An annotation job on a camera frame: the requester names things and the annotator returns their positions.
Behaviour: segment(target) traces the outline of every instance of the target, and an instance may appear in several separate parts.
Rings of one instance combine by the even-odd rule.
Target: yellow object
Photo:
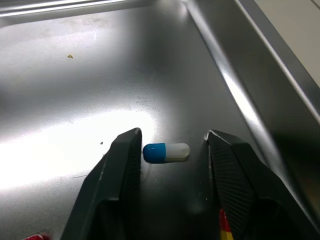
[[[234,240],[231,232],[220,230],[220,240]]]

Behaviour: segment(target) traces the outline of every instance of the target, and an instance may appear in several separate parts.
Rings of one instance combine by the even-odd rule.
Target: textured grip pad
[[[256,194],[231,146],[213,131],[208,135],[208,143],[219,200],[234,240],[241,240]]]

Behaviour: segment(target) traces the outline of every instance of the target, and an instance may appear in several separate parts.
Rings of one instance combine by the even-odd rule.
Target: red object
[[[50,240],[50,238],[45,234],[35,234],[23,240]]]
[[[219,222],[220,222],[220,229],[221,230],[224,230],[229,233],[231,232],[229,223],[227,221],[226,213],[223,209],[220,209],[220,212],[219,212]]]

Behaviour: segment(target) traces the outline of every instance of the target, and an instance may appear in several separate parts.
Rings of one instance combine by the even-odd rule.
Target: blue and white capsule
[[[189,154],[186,143],[152,143],[143,148],[144,160],[151,164],[185,162]]]

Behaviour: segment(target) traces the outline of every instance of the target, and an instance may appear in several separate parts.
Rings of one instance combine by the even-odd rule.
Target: metal tray
[[[0,46],[0,239],[60,239],[135,127],[191,148],[142,163],[144,239],[185,239],[210,208],[209,129],[249,142],[318,224],[319,88],[252,0],[2,0]]]

